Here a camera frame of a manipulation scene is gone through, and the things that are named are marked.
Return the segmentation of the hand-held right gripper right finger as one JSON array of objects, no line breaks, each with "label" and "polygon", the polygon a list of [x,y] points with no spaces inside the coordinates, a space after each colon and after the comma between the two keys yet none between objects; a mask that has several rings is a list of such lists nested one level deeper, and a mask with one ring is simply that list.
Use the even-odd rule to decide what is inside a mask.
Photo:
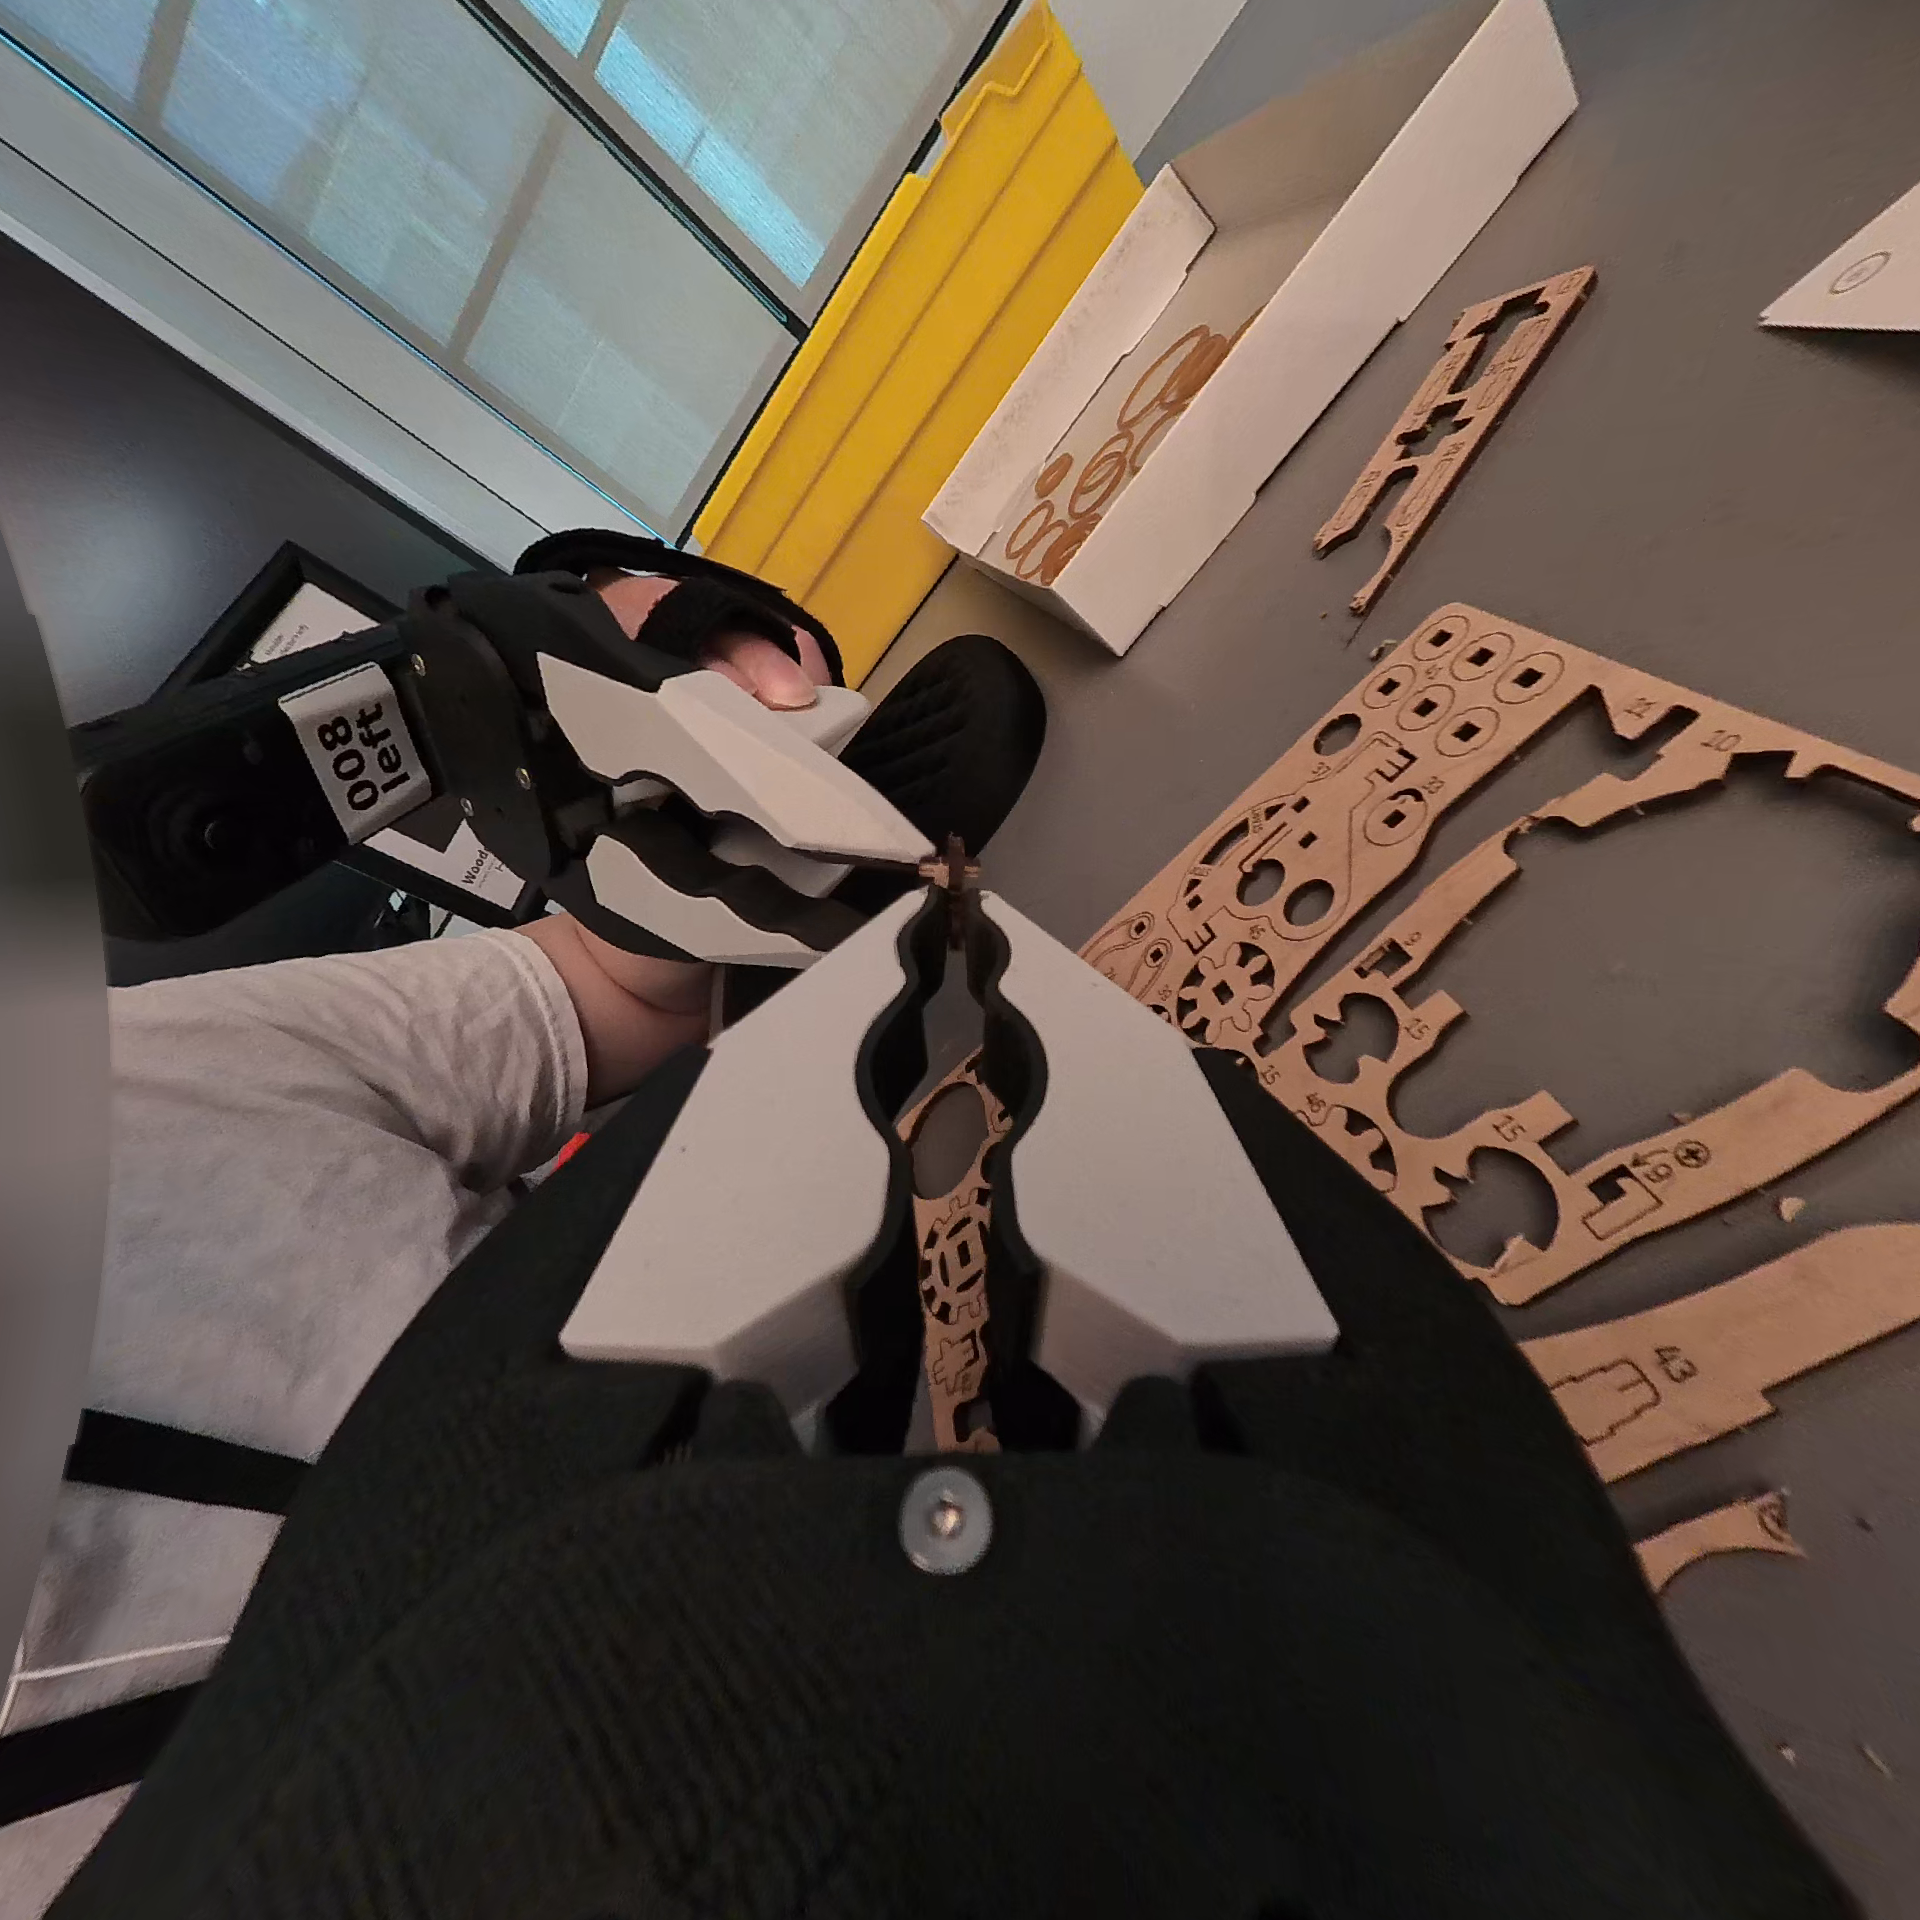
[{"label": "hand-held right gripper right finger", "polygon": [[1332,1350],[1332,1308],[1187,1040],[1000,896],[985,917],[1043,1065],[1008,1173],[1037,1365],[1102,1419],[1129,1379]]}]

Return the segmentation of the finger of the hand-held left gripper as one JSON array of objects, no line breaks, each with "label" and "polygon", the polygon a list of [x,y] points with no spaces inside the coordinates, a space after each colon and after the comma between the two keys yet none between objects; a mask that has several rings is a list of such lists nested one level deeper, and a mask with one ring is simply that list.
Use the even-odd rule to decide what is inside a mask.
[{"label": "finger of the hand-held left gripper", "polygon": [[615,822],[573,866],[573,913],[631,951],[806,967],[858,926],[831,900],[849,873],[739,822]]},{"label": "finger of the hand-held left gripper", "polygon": [[854,866],[917,867],[933,843],[790,713],[696,667],[657,690],[538,654],[545,709],[582,766],[617,786],[655,778],[701,813],[731,813],[772,841]]}]

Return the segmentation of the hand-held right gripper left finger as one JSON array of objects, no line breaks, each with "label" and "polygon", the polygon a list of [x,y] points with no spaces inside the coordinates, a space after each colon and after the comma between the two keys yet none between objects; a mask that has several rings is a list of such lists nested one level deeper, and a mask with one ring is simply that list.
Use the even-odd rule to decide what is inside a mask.
[{"label": "hand-held right gripper left finger", "polygon": [[901,996],[901,896],[707,1048],[559,1332],[576,1359],[758,1381],[788,1411],[852,1376],[845,1283],[882,1234],[891,1153],[858,1050]]}]

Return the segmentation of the person's left forearm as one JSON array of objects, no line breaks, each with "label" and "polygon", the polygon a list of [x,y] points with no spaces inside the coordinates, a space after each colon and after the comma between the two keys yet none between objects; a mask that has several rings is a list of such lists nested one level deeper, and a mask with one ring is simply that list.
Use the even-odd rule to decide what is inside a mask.
[{"label": "person's left forearm", "polygon": [[83,1404],[303,1460],[588,1090],[511,929],[111,988],[107,1052]]}]

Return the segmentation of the person's left hand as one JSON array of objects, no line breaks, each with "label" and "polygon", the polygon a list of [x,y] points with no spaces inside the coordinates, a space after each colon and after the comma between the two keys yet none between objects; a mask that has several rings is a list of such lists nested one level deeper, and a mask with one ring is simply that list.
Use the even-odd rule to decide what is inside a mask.
[{"label": "person's left hand", "polygon": [[[723,627],[697,662],[779,711],[812,708],[815,690],[836,683],[819,636],[803,625],[781,640]],[[525,923],[518,935],[540,949],[572,1007],[588,1111],[633,1092],[671,1052],[707,1036],[707,966],[629,953],[565,913]]]}]

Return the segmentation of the black padded chair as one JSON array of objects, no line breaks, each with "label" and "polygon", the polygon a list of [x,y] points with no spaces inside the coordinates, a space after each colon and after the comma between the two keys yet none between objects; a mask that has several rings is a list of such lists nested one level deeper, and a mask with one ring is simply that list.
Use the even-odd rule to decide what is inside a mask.
[{"label": "black padded chair", "polygon": [[839,760],[938,852],[979,856],[1020,802],[1043,751],[1034,672],[994,636],[933,646],[852,734]]}]

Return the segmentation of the black box with paper label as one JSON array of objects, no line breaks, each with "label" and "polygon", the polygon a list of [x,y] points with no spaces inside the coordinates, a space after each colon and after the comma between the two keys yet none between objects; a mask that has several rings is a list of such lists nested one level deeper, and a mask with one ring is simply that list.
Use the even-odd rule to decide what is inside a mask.
[{"label": "black box with paper label", "polygon": [[[397,611],[394,601],[285,539],[166,673],[155,695],[337,641]],[[482,928],[518,926],[540,912],[536,888],[482,843],[453,798],[418,806],[345,850],[339,861]]]}]

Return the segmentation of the pile of rubber bands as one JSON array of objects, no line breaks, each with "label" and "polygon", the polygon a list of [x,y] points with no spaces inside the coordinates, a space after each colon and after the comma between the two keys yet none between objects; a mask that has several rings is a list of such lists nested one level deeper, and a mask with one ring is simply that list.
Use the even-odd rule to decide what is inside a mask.
[{"label": "pile of rubber bands", "polygon": [[1052,586],[1256,317],[1254,307],[1232,330],[1155,321],[1032,474],[1020,511],[1005,510],[994,564],[1022,584]]}]

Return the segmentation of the yellow plastic bin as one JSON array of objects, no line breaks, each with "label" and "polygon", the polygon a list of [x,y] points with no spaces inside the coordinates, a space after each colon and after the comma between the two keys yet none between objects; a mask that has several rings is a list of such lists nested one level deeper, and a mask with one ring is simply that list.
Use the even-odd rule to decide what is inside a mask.
[{"label": "yellow plastic bin", "polygon": [[923,510],[1142,196],[1043,3],[939,126],[691,524],[827,623],[849,683],[953,558]]}]

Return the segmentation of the large laser-cut wooden sheet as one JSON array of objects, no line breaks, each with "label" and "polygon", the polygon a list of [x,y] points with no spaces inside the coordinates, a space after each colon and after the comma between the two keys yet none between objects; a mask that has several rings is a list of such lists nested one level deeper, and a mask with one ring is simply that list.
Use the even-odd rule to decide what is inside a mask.
[{"label": "large laser-cut wooden sheet", "polygon": [[[1352,963],[1291,1011],[1282,1005],[1313,958],[1403,879],[1435,822],[1570,715],[1602,713],[1639,750],[1490,833],[1414,896]],[[1286,748],[1187,852],[1147,879],[1081,949],[1089,972],[1178,1036],[1230,1137],[1260,1172],[1273,1142],[1250,1100],[1286,1109],[1276,1136],[1305,1139],[1304,1192],[1336,1188],[1336,1226],[1405,1220],[1421,1272],[1443,1261],[1500,1308],[1523,1308],[1600,1261],[1743,1199],[1915,1102],[1915,1065],[1860,1090],[1785,1068],[1699,1113],[1624,1142],[1588,1164],[1547,1149],[1575,1125],[1545,1088],[1426,1134],[1393,1111],[1403,1078],[1458,1019],[1445,992],[1408,992],[1500,888],[1521,875],[1514,843],[1547,828],[1592,833],[1628,813],[1702,800],[1740,766],[1810,792],[1914,806],[1915,774],[1788,723],[1668,683],[1575,643],[1450,603],[1373,662],[1361,682]],[[1328,1078],[1312,1058],[1378,1007],[1386,1054]],[[923,1365],[935,1431],[953,1427],[957,1379],[985,1377],[989,1244],[1014,1241],[1014,1117],[985,1054],[951,1068],[899,1119],[923,1136],[947,1093],[982,1105],[985,1137],[964,1180],[916,1199],[923,1239]],[[1445,1253],[1430,1217],[1453,1211],[1476,1155],[1544,1183],[1544,1241],[1505,1235],[1493,1260]],[[1771,1415],[1766,1392],[1915,1323],[1915,1223],[1830,1232],[1743,1274],[1571,1332],[1517,1344],[1600,1484],[1616,1484]]]}]

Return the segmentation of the small wooden sheet fragment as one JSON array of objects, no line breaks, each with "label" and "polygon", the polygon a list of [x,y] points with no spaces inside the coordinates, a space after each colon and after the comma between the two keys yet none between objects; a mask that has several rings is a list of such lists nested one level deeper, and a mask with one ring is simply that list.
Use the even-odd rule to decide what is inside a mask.
[{"label": "small wooden sheet fragment", "polygon": [[1437,358],[1313,535],[1312,547],[1324,556],[1378,520],[1383,558],[1349,598],[1349,611],[1371,610],[1596,283],[1597,268],[1586,264],[1458,314]]}]

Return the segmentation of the white cardboard box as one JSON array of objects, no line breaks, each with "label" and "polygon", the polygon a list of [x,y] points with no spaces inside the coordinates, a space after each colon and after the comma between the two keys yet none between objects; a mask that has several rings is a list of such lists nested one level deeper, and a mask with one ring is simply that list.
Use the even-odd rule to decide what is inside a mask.
[{"label": "white cardboard box", "polygon": [[[975,565],[1121,655],[1250,511],[1575,107],[1544,1],[1456,3],[1166,163],[923,510]],[[1154,323],[1252,325],[1052,586],[1005,511]]]}]

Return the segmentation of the illustrated instruction booklet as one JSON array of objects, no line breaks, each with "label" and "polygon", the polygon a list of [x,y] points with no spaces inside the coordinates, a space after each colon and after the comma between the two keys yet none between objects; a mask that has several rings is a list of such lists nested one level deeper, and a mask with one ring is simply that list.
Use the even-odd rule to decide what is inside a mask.
[{"label": "illustrated instruction booklet", "polygon": [[1815,346],[1915,337],[1917,185],[1769,299],[1755,325]]}]

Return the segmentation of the window with grey frame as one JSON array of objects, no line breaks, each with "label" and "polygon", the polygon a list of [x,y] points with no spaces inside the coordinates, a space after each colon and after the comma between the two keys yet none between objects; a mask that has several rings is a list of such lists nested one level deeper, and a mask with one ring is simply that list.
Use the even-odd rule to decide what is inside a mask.
[{"label": "window with grey frame", "polygon": [[2,5],[6,41],[663,535],[1014,12]]}]

